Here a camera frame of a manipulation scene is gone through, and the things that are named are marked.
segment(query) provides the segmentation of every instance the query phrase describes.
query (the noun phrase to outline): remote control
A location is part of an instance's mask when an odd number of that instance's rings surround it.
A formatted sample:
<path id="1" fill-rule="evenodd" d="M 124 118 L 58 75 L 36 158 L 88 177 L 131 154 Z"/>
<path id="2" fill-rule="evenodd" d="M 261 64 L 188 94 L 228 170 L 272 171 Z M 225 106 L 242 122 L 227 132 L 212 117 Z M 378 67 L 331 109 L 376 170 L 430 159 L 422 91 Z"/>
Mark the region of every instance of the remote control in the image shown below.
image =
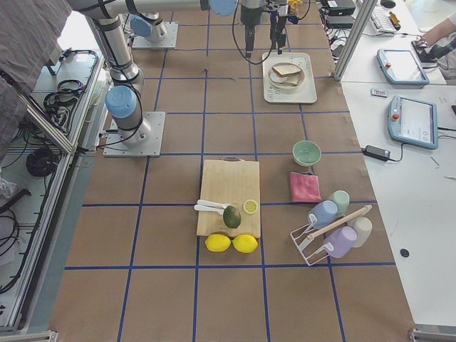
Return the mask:
<path id="1" fill-rule="evenodd" d="M 371 91 L 370 92 L 371 95 L 380 96 L 382 98 L 387 98 L 388 97 L 388 92 L 386 90 L 372 88 L 370 91 Z"/>

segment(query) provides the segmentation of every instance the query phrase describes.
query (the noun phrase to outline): red cloth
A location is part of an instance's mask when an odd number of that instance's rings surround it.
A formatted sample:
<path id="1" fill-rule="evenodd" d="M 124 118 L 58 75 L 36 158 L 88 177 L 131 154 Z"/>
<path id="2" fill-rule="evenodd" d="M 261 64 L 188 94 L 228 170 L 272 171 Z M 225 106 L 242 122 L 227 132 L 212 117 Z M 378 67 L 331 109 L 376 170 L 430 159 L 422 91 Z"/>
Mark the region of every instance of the red cloth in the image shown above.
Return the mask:
<path id="1" fill-rule="evenodd" d="M 290 172 L 290 188 L 293 202 L 321 202 L 318 176 Z"/>

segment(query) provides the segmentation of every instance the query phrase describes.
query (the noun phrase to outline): gray fabric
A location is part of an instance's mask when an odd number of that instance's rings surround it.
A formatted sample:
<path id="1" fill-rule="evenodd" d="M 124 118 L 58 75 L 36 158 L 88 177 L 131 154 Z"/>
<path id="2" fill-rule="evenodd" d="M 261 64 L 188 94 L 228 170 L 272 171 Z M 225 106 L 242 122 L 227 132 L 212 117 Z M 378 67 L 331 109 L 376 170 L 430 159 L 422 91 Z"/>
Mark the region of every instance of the gray fabric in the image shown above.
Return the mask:
<path id="1" fill-rule="evenodd" d="M 71 8 L 66 0 L 0 0 L 0 68 L 30 95 Z M 14 89 L 0 79 L 0 162 L 26 113 Z"/>

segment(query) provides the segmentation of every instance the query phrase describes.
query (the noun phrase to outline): wooden stick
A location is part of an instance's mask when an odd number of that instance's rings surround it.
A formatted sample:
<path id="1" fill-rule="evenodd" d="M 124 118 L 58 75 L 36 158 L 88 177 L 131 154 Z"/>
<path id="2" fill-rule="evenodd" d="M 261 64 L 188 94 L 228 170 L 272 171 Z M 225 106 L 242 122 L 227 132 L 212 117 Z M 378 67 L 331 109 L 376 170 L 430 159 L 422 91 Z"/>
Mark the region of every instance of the wooden stick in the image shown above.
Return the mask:
<path id="1" fill-rule="evenodd" d="M 354 219 L 358 216 L 363 216 L 363 215 L 367 214 L 371 209 L 372 209 L 372 206 L 370 204 L 365 205 L 361 209 L 356 210 L 355 212 L 352 212 L 351 214 L 349 214 L 345 217 L 342 217 L 341 219 L 338 219 L 337 221 L 335 221 L 331 224 L 328 224 L 327 226 L 317 230 L 316 232 L 310 233 L 309 235 L 306 236 L 306 239 L 314 240 L 317 236 L 320 236 L 320 235 L 326 233 L 327 231 L 329 231 L 333 228 L 336 228 L 340 224 L 348 222 L 351 219 Z"/>

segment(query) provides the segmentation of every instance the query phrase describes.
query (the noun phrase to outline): wooden cutting board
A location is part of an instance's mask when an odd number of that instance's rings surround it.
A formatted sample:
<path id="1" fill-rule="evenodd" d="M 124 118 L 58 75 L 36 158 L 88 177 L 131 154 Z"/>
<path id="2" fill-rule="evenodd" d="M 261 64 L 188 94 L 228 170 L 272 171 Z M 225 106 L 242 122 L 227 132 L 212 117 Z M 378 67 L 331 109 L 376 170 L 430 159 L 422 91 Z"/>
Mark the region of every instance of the wooden cutting board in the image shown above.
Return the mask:
<path id="1" fill-rule="evenodd" d="M 255 200 L 260 204 L 259 162 L 205 160 L 201 199 L 233 204 L 241 213 L 241 224 L 236 229 L 230 229 L 224 225 L 222 215 L 199 212 L 197 235 L 222 232 L 229 237 L 240 234 L 250 234 L 256 238 L 261 236 L 260 208 L 254 214 L 247 214 L 242 209 L 246 200 Z"/>

